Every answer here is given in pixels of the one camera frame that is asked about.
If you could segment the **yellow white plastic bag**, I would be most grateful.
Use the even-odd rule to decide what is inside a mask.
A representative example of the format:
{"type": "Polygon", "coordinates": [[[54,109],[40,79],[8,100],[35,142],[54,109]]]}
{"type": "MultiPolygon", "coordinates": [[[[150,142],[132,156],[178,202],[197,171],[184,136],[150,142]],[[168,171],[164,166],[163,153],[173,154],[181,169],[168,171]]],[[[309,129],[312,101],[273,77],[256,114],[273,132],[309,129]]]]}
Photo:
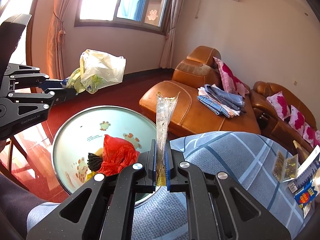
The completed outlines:
{"type": "Polygon", "coordinates": [[[80,56],[79,68],[61,82],[63,88],[90,94],[123,81],[126,59],[112,54],[86,49],[80,56]]]}

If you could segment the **black foam net sleeve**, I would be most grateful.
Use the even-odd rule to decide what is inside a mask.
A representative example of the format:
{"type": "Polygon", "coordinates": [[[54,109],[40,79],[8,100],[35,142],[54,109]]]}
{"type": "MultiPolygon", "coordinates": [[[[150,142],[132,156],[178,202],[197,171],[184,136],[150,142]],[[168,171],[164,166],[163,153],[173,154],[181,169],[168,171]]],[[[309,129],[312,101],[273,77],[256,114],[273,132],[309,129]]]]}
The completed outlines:
{"type": "Polygon", "coordinates": [[[98,172],[101,168],[103,158],[94,153],[88,154],[87,165],[91,171],[98,172]]]}

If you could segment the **red plastic bag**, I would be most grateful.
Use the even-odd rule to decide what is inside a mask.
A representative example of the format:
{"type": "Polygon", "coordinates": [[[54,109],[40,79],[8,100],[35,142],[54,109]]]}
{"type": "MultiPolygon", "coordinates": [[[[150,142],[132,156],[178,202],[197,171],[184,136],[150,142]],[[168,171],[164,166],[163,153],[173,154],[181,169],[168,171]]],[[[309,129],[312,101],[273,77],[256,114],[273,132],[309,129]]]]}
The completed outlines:
{"type": "Polygon", "coordinates": [[[97,172],[105,176],[119,174],[125,167],[136,163],[140,154],[131,142],[109,135],[105,135],[103,149],[103,162],[97,172]]]}

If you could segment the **clear plastic wrapper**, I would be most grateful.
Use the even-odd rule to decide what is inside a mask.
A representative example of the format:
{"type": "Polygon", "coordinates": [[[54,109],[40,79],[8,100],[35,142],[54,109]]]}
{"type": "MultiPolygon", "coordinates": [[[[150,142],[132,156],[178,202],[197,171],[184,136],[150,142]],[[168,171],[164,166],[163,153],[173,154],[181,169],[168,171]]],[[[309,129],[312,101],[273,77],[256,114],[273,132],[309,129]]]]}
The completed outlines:
{"type": "Polygon", "coordinates": [[[156,161],[156,185],[165,186],[165,145],[168,137],[169,124],[177,105],[178,96],[164,97],[157,93],[156,128],[157,128],[157,161],[156,161]]]}

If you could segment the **clear packet strip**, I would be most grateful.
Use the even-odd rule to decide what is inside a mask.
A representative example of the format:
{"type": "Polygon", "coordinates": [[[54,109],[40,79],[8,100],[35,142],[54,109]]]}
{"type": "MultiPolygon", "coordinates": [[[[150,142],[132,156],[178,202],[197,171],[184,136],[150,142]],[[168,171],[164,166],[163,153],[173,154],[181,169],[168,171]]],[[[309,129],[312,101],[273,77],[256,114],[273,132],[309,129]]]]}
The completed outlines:
{"type": "Polygon", "coordinates": [[[287,182],[287,181],[292,181],[296,178],[297,176],[297,171],[298,171],[298,155],[294,155],[292,157],[289,157],[285,159],[284,161],[284,166],[283,166],[283,172],[281,175],[281,182],[287,182]]]}
{"type": "Polygon", "coordinates": [[[278,150],[276,161],[274,162],[273,169],[272,169],[272,175],[274,176],[274,178],[276,178],[278,182],[282,181],[285,159],[286,158],[282,154],[282,152],[278,150]]]}

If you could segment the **small white paper packet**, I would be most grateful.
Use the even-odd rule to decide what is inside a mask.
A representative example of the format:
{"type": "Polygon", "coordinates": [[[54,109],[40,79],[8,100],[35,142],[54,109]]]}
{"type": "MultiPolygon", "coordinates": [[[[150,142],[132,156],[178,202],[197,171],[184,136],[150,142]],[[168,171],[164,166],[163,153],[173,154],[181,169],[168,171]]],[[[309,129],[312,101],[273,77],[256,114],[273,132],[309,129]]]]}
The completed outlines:
{"type": "Polygon", "coordinates": [[[311,209],[312,209],[312,202],[309,202],[308,204],[306,204],[306,206],[303,207],[304,219],[306,219],[306,217],[311,209]]]}

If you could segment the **blue Look milk carton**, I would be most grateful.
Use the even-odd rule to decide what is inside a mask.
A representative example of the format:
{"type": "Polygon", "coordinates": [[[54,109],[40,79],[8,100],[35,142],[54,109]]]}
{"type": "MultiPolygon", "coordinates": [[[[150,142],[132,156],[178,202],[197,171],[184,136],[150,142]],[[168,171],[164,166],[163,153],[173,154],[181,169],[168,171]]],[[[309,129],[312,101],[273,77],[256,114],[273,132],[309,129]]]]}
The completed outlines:
{"type": "Polygon", "coordinates": [[[296,194],[295,201],[302,209],[319,195],[319,188],[313,181],[306,183],[296,194]]]}

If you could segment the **orange curtain left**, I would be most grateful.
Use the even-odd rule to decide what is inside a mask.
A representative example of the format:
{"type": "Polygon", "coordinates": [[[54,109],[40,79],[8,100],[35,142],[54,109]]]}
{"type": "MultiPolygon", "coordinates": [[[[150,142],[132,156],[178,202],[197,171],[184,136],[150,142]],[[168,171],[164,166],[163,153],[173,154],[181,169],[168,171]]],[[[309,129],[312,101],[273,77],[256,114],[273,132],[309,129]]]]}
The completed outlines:
{"type": "Polygon", "coordinates": [[[47,69],[54,79],[63,79],[63,50],[65,29],[63,18],[73,0],[54,0],[52,17],[47,35],[47,69]]]}

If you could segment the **orange leather chaise sofa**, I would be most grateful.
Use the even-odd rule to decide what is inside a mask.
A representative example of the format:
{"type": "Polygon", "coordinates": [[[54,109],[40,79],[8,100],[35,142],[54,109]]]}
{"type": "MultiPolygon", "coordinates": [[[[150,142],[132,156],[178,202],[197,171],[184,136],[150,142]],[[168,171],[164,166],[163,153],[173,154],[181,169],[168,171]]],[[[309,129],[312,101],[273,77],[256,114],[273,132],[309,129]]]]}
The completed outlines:
{"type": "Polygon", "coordinates": [[[214,61],[220,57],[219,51],[214,48],[207,46],[195,48],[177,65],[171,80],[154,85],[142,96],[139,105],[143,114],[152,121],[156,120],[158,93],[163,97],[178,96],[169,124],[169,132],[178,137],[211,131],[260,134],[248,96],[244,98],[244,112],[230,119],[224,115],[216,115],[197,99],[198,88],[205,84],[222,87],[220,73],[214,61]]]}

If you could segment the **dark blue milk carton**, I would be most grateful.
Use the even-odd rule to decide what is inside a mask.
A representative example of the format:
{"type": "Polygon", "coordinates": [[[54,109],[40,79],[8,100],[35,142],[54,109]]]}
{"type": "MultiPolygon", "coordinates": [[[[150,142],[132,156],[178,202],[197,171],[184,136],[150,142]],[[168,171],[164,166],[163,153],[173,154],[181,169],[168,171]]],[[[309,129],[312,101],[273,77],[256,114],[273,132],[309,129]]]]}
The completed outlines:
{"type": "Polygon", "coordinates": [[[317,145],[312,153],[298,168],[297,177],[288,184],[291,193],[295,193],[302,188],[319,169],[319,146],[317,145]]]}

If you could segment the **folded blue plaid clothes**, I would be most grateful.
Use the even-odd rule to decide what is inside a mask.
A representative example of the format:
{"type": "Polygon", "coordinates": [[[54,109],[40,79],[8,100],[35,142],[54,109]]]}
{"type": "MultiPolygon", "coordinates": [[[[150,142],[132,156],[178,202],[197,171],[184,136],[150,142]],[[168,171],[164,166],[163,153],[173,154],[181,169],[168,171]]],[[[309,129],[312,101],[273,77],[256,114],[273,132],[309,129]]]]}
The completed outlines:
{"type": "Polygon", "coordinates": [[[245,101],[242,96],[227,93],[216,85],[205,84],[200,87],[197,99],[216,115],[224,115],[229,119],[246,113],[245,101]]]}

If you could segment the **pink floral pillow right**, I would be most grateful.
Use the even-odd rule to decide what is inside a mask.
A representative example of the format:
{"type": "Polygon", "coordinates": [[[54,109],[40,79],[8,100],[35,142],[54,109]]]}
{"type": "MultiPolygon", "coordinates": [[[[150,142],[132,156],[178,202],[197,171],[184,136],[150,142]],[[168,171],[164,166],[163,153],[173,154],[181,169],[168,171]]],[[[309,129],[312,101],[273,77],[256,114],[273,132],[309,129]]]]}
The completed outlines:
{"type": "Polygon", "coordinates": [[[309,124],[304,124],[303,139],[310,144],[311,147],[319,145],[320,131],[314,130],[309,124]]]}

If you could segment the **pink pillow on chaise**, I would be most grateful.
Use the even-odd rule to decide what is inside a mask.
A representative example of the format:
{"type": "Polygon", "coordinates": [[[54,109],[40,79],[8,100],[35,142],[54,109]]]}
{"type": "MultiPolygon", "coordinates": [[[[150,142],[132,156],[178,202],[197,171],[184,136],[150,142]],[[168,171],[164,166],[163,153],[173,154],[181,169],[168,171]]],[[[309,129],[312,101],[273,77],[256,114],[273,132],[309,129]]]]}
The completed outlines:
{"type": "Polygon", "coordinates": [[[222,86],[225,92],[240,95],[243,98],[249,94],[249,89],[242,81],[234,76],[227,64],[216,57],[214,57],[214,60],[217,64],[221,76],[222,86]]]}

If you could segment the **beige curtain right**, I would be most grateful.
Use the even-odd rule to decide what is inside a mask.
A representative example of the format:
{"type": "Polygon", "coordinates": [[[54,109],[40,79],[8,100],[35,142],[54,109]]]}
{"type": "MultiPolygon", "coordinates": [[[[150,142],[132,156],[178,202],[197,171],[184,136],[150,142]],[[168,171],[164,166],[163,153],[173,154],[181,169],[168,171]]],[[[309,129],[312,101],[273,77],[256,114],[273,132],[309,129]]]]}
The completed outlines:
{"type": "Polygon", "coordinates": [[[176,25],[178,23],[184,0],[172,0],[170,9],[169,29],[166,35],[166,41],[163,53],[159,63],[160,68],[171,68],[172,57],[174,52],[176,25]]]}

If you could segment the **window with brown frame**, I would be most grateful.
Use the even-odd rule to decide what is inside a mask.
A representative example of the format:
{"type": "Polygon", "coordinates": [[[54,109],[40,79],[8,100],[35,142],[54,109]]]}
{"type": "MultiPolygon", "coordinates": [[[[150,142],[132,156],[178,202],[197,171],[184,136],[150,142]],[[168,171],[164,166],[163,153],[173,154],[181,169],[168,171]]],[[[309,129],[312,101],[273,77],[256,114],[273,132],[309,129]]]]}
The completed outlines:
{"type": "Polygon", "coordinates": [[[171,0],[79,0],[76,27],[116,27],[165,34],[171,0]]]}

